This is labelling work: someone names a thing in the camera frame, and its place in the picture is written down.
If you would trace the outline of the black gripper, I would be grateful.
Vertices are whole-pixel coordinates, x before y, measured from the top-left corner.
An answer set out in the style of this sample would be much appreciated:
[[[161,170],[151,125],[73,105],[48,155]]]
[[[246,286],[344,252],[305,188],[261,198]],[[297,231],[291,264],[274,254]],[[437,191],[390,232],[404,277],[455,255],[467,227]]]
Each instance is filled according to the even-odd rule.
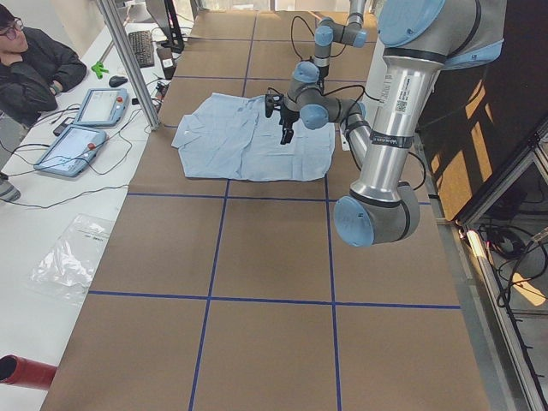
[[[299,111],[288,107],[285,96],[275,90],[267,91],[264,102],[267,118],[271,118],[275,111],[279,112],[279,124],[283,126],[280,144],[290,144],[294,135],[293,124],[300,118]]]

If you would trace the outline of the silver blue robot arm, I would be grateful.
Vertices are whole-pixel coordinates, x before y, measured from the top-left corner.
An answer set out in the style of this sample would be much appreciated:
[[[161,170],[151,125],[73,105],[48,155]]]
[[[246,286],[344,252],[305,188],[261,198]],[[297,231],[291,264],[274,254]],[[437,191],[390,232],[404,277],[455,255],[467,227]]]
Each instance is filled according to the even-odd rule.
[[[333,43],[361,48],[366,43],[367,33],[363,29],[364,0],[351,0],[345,24],[335,23],[330,17],[323,18],[314,33],[313,64],[319,70],[318,83],[329,74],[331,46]]]
[[[331,47],[366,43],[365,4],[353,1],[345,24],[324,18],[313,59],[295,66],[286,93],[268,92],[265,112],[280,114],[282,143],[303,122],[340,126],[360,169],[334,207],[337,233],[349,245],[369,247],[412,235],[420,221],[414,190],[401,178],[414,133],[443,70],[496,60],[502,50],[504,1],[388,1],[378,18],[378,42],[364,102],[331,98],[324,90]]]

